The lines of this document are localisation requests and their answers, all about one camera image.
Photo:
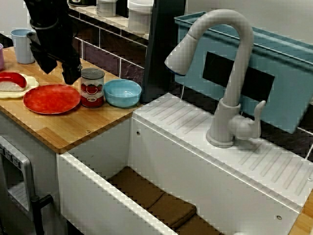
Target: white plate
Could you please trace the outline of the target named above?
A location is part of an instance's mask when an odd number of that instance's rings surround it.
[[[33,89],[35,87],[39,86],[39,83],[36,81],[36,79],[32,76],[27,76],[25,74],[20,73],[26,81],[27,81],[27,87],[25,91],[22,92],[2,92],[0,91],[0,99],[5,99],[5,98],[20,98],[23,97],[26,92],[28,92],[30,89]]]

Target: pink cup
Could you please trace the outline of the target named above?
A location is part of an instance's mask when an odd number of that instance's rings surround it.
[[[4,69],[3,45],[0,44],[0,70]]]

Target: blue dish rack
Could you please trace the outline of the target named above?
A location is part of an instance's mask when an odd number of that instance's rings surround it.
[[[206,12],[175,17],[179,26],[178,43],[190,26]],[[261,120],[293,133],[305,114],[313,96],[313,46],[253,27],[254,48],[249,67],[274,76],[271,91]],[[225,87],[203,78],[207,52],[234,61],[239,37],[228,25],[208,29],[199,40],[186,76],[175,75],[175,81],[199,93],[220,100]],[[242,111],[254,116],[259,101],[242,95]]]

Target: faucet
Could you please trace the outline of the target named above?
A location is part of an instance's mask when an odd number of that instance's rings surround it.
[[[229,148],[234,144],[234,137],[241,140],[260,137],[260,116],[266,103],[263,100],[255,107],[254,121],[239,115],[241,106],[239,98],[254,41],[253,30],[248,20],[240,13],[228,9],[204,14],[193,23],[187,35],[166,58],[165,65],[174,74],[185,76],[199,39],[208,28],[217,24],[227,24],[235,28],[239,34],[240,44],[224,97],[219,101],[211,127],[206,133],[206,139],[216,147]]]

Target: wooden countertop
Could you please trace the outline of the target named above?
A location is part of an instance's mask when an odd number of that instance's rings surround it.
[[[13,47],[5,48],[3,54],[5,68],[1,72],[14,71],[33,76],[39,85],[65,84],[60,63],[50,74],[45,74],[37,62],[29,65],[17,63]],[[81,60],[81,62],[83,68],[97,68],[87,61]],[[119,77],[105,71],[105,82],[113,79],[119,79]],[[80,79],[73,84],[73,87],[80,92]],[[23,104],[22,97],[0,99],[1,111],[59,154],[67,152],[130,118],[132,111],[139,107],[119,109],[105,103],[100,108],[89,109],[79,105],[64,114],[40,115],[28,110]]]
[[[313,230],[313,191],[311,191],[304,207],[295,221],[289,235],[311,235]]]

